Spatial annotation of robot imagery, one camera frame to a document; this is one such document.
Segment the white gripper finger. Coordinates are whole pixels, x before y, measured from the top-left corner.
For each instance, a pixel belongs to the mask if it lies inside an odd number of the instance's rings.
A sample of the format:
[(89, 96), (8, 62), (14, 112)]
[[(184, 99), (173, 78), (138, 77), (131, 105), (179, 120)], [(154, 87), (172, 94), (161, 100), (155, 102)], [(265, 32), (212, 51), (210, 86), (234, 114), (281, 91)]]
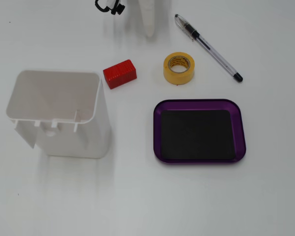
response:
[(138, 0), (141, 10), (144, 31), (147, 37), (152, 37), (155, 32), (156, 0)]

